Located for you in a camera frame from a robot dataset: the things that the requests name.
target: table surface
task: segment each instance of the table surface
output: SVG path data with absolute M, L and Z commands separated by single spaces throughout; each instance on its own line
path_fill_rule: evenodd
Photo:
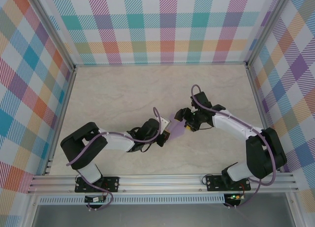
M 240 119 L 262 127 L 243 65 L 154 65 L 78 68 L 50 175 L 77 174 L 60 142 L 93 121 L 107 131 L 127 131 L 153 118 L 155 106 L 169 118 L 190 107 L 190 89 L 200 85 L 213 105 L 221 104 Z M 185 131 L 163 147 L 126 153 L 102 150 L 94 159 L 103 174 L 220 173 L 243 161 L 245 143 L 220 129 Z

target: purple cable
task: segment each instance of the purple cable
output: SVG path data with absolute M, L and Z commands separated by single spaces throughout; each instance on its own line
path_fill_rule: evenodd
M 96 135 L 94 138 L 91 139 L 91 141 L 89 141 L 89 143 L 83 148 L 83 150 L 76 156 L 76 158 L 74 158 L 72 161 L 70 161 L 68 164 L 66 164 L 66 166 L 69 166 L 69 165 L 72 165 L 73 163 L 75 163 L 84 153 L 85 151 L 90 147 L 90 145 L 100 136 L 104 135 L 104 134 L 115 134 L 115 135 L 119 135 L 119 136 L 122 136 L 122 137 L 125 137 L 125 138 L 128 138 L 130 139 L 131 141 L 134 141 L 134 142 L 142 142 L 142 143 L 149 143 L 149 142 L 152 142 L 154 141 L 160 131 L 161 131 L 161 116 L 159 115 L 159 112 L 158 110 L 153 107 L 153 112 L 154 112 L 154 115 L 158 117 L 158 122 L 159 122 L 159 126 L 158 126 L 158 131 L 156 133 L 156 135 L 153 137 L 153 138 L 150 138 L 148 140 L 138 140 L 138 139 L 134 139 L 132 137 L 128 137 L 126 135 L 124 135 L 123 133 L 120 133 L 120 132 L 101 132 L 99 133 L 98 135 Z
M 81 178 L 82 178 L 82 179 L 84 180 L 84 182 L 86 182 L 88 185 L 90 185 L 91 187 L 93 187 L 93 188 L 95 188 L 95 189 L 101 190 L 102 192 L 108 193 L 108 194 L 110 194 L 110 196 L 111 196 L 109 203 L 107 203 L 107 204 L 105 204 L 105 205 L 102 205 L 101 207 L 99 207 L 99 208 L 96 209 L 95 211 L 102 210 L 102 209 L 106 208 L 107 206 L 109 206 L 110 203 L 113 202 L 114 196 L 113 196 L 113 194 L 112 194 L 110 191 L 108 191 L 108 190 L 106 190 L 106 189 L 102 189 L 102 188 L 100 188 L 100 187 L 98 187 L 98 186 L 95 186 L 95 185 L 91 184 L 78 170 L 77 170 L 77 172 L 81 175 Z
M 254 133 L 256 133 L 260 139 L 264 142 L 264 144 L 266 145 L 267 147 L 267 150 L 269 152 L 269 156 L 270 156 L 270 159 L 271 159 L 271 164 L 272 164 L 272 179 L 269 183 L 262 183 L 261 180 L 257 181 L 257 180 L 254 180 L 254 179 L 251 179 L 249 178 L 249 180 L 251 180 L 252 182 L 255 182 L 255 183 L 258 183 L 260 185 L 263 185 L 263 186 L 270 186 L 274 183 L 275 179 L 276 179 L 276 162 L 275 162 L 275 158 L 274 158 L 274 155 L 272 154 L 272 151 L 271 151 L 271 148 L 268 144 L 268 142 L 266 141 L 266 139 L 260 134 L 260 132 L 258 132 L 257 130 L 255 130 L 253 127 L 251 127 L 250 125 L 244 123 L 243 121 L 237 119 L 236 117 L 232 116 L 232 115 L 228 115 L 224 112 L 221 112 L 221 111 L 217 111 L 217 110 L 213 110 L 213 109 L 210 109 L 208 107 L 205 107 L 203 106 L 202 104 L 200 104 L 197 99 L 195 98 L 194 94 L 193 94 L 193 89 L 194 87 L 197 87 L 199 89 L 199 92 L 201 92 L 201 88 L 199 87 L 199 85 L 197 84 L 194 84 L 192 87 L 191 87 L 191 96 L 193 98 L 193 100 L 196 102 L 197 105 L 199 105 L 201 108 L 205 109 L 205 110 L 209 110 L 209 111 L 212 111 L 212 112 L 215 112 L 215 113 L 218 113 L 220 115 L 223 115 L 225 117 L 228 117 L 228 118 L 231 118 L 232 120 L 238 122 L 239 124 L 247 127 L 248 129 L 252 130 Z

